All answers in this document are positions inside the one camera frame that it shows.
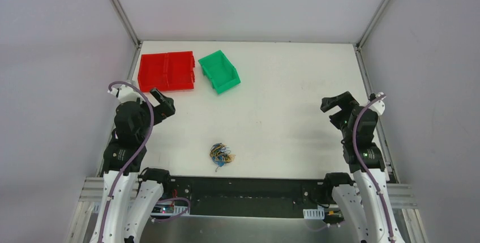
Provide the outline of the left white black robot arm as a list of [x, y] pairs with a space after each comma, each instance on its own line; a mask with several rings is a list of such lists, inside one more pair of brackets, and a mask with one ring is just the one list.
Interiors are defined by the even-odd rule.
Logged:
[[168, 171], [140, 170], [152, 128], [175, 114], [173, 99], [155, 88], [149, 93], [153, 104], [126, 85], [111, 90], [120, 103], [104, 151], [102, 200], [91, 242], [139, 242], [156, 202], [172, 195]]

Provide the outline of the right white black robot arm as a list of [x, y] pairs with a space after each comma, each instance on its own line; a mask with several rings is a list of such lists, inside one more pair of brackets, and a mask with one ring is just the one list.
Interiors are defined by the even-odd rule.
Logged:
[[373, 141], [379, 117], [385, 111], [385, 94], [371, 94], [362, 106], [346, 91], [322, 98], [320, 110], [334, 107], [331, 124], [342, 133], [344, 159], [349, 173], [328, 173], [322, 198], [338, 205], [355, 242], [404, 242], [391, 206], [385, 161]]

